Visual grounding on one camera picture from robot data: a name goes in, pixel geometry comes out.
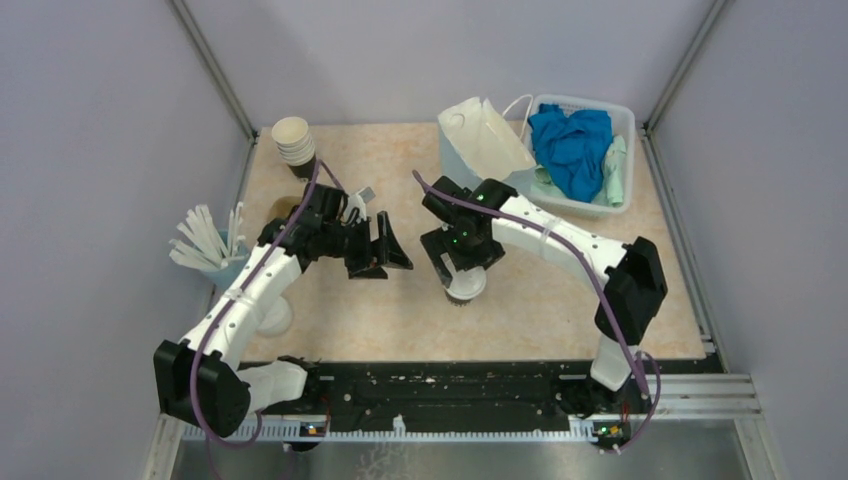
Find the stack of paper cups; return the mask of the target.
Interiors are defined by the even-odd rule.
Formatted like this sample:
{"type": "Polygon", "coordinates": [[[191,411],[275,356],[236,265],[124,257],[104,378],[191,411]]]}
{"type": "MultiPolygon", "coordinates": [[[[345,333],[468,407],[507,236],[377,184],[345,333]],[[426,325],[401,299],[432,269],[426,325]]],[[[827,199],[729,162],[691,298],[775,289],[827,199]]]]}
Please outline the stack of paper cups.
{"type": "Polygon", "coordinates": [[[273,125],[271,135],[280,158],[290,172],[299,180],[309,180],[317,161],[309,123],[301,117],[285,117],[273,125]]]}

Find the brown cardboard cup carrier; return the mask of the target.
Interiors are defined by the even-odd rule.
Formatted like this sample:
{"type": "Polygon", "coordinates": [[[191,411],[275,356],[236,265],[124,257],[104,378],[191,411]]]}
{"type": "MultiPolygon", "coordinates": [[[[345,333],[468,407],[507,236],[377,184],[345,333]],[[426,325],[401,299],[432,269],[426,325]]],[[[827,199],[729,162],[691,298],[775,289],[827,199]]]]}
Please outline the brown cardboard cup carrier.
{"type": "Polygon", "coordinates": [[[283,196],[275,200],[266,215],[267,226],[270,226],[274,233],[284,230],[301,201],[301,197],[295,196],[283,196]]]}

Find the blue cloth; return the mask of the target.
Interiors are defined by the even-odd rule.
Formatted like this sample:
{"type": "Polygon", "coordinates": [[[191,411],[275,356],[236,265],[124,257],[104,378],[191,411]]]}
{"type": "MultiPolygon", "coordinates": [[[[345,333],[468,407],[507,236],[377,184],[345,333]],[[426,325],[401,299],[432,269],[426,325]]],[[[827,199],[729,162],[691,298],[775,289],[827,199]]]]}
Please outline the blue cloth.
{"type": "Polygon", "coordinates": [[[592,202],[601,190],[602,163],[613,140],[609,114],[596,109],[567,114],[543,103],[528,124],[535,159],[553,184],[571,200],[592,202]]]}

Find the black paper coffee cup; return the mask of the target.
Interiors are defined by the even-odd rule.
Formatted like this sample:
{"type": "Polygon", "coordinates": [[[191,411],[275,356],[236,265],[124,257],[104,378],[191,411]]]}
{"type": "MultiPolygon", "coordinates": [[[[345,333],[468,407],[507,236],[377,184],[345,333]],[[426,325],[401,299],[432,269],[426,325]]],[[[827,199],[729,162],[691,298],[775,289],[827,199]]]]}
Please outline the black paper coffee cup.
{"type": "Polygon", "coordinates": [[[445,291],[444,294],[445,294],[445,297],[448,300],[448,302],[450,304],[454,305],[454,306],[459,306],[459,307],[466,306],[474,300],[474,297],[460,298],[460,297],[453,296],[449,291],[445,291]]]}

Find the stack of white lids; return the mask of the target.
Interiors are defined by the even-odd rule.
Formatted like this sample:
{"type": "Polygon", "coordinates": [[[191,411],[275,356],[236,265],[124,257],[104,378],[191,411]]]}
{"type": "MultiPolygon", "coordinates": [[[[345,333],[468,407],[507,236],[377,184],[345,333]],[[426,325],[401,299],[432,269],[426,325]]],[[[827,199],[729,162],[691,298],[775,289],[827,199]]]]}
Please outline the stack of white lids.
{"type": "Polygon", "coordinates": [[[256,330],[256,334],[264,338],[283,335],[293,321],[293,310],[286,298],[280,296],[270,306],[256,330]]]}

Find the light green cloth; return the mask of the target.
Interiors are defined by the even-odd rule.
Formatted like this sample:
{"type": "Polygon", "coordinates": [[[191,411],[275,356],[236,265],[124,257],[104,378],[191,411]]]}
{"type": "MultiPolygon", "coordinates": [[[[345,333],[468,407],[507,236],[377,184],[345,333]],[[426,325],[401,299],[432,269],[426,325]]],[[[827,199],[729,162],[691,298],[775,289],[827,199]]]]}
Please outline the light green cloth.
{"type": "MultiPolygon", "coordinates": [[[[625,203],[624,166],[627,158],[626,141],[621,135],[615,135],[608,147],[602,163],[603,183],[601,190],[592,200],[593,204],[618,208],[625,203]]],[[[535,179],[531,192],[535,195],[566,199],[564,193],[552,182],[543,167],[534,171],[535,179]]]]}

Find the light blue paper bag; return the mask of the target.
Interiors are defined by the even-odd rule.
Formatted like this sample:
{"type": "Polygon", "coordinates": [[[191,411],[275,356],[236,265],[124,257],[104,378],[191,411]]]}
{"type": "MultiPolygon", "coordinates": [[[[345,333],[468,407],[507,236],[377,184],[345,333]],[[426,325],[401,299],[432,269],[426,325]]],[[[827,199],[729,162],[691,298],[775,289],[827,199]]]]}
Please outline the light blue paper bag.
{"type": "Polygon", "coordinates": [[[469,98],[437,116],[441,173],[461,187],[501,181],[527,195],[536,161],[488,99],[469,98]]]}

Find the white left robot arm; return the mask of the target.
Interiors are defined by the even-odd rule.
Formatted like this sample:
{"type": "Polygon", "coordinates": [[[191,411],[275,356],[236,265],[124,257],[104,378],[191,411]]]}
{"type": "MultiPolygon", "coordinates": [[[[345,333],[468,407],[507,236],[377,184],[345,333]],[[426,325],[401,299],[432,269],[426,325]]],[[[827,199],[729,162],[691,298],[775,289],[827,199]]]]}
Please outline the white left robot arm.
{"type": "Polygon", "coordinates": [[[162,413],[219,437],[245,418],[285,402],[297,413],[319,404],[308,365],[283,356],[241,369],[251,339],[263,330],[283,292],[319,259],[343,261],[351,279],[385,279],[412,260],[395,237],[387,212],[369,218],[360,200],[310,183],[298,206],[269,222],[230,287],[181,340],[165,340],[153,355],[162,413]]]}

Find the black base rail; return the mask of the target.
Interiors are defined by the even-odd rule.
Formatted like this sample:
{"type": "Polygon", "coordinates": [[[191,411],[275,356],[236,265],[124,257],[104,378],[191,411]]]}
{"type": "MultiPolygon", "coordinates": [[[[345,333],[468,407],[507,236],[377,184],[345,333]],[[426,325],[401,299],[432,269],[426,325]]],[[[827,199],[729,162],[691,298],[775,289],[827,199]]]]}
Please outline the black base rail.
{"type": "Polygon", "coordinates": [[[400,418],[410,433],[566,431],[576,419],[608,416],[647,442],[669,424],[641,421],[648,402],[634,381],[612,393],[589,379],[587,360],[343,362],[306,366],[303,395],[267,416],[316,415],[330,431],[382,432],[400,418]]]}

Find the cup of white straws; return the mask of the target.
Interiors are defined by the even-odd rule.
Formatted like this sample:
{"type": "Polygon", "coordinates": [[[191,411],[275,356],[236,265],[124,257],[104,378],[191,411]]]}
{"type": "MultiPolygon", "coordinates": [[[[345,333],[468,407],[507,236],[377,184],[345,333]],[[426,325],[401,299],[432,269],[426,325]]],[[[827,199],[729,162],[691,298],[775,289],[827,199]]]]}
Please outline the cup of white straws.
{"type": "Polygon", "coordinates": [[[196,270],[219,290],[227,290],[245,268],[249,258],[242,232],[244,204],[238,202],[227,217],[224,229],[218,229],[209,207],[197,205],[177,225],[185,241],[171,239],[169,258],[177,265],[196,270]]]}

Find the white plastic cup lid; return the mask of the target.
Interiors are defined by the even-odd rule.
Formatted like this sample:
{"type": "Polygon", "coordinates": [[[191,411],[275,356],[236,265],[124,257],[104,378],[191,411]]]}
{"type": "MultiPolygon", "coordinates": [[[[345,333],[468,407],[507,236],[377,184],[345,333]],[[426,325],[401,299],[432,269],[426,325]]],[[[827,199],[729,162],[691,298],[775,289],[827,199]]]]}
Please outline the white plastic cup lid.
{"type": "Polygon", "coordinates": [[[484,291],[486,283],[487,275],[482,268],[457,271],[453,274],[449,286],[445,291],[449,291],[456,297],[474,297],[475,299],[484,291]]]}

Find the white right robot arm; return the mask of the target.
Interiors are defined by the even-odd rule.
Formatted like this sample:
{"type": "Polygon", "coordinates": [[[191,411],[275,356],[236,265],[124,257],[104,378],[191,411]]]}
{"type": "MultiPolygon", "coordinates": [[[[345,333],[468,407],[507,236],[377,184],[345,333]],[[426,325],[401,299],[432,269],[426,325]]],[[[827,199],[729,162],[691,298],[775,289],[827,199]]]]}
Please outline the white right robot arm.
{"type": "Polygon", "coordinates": [[[594,291],[594,316],[602,337],[586,385],[589,404],[612,412],[627,397],[634,379],[648,395],[640,349],[650,322],[668,293],[656,245],[637,237],[622,242],[586,231],[534,204],[514,188],[493,179],[475,190],[446,176],[428,184],[419,173],[423,206],[442,225],[420,240],[449,302],[464,306],[483,293],[486,271],[512,245],[571,272],[594,291]]]}

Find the white plastic basket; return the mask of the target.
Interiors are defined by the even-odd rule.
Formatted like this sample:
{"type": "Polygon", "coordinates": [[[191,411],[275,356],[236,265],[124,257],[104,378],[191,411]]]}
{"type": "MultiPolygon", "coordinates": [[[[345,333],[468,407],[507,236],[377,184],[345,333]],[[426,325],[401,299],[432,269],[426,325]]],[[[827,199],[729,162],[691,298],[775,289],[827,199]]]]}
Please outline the white plastic basket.
{"type": "Polygon", "coordinates": [[[536,161],[529,197],[571,215],[625,212],[633,196],[635,115],[627,107],[567,95],[535,96],[525,145],[536,161]]]}

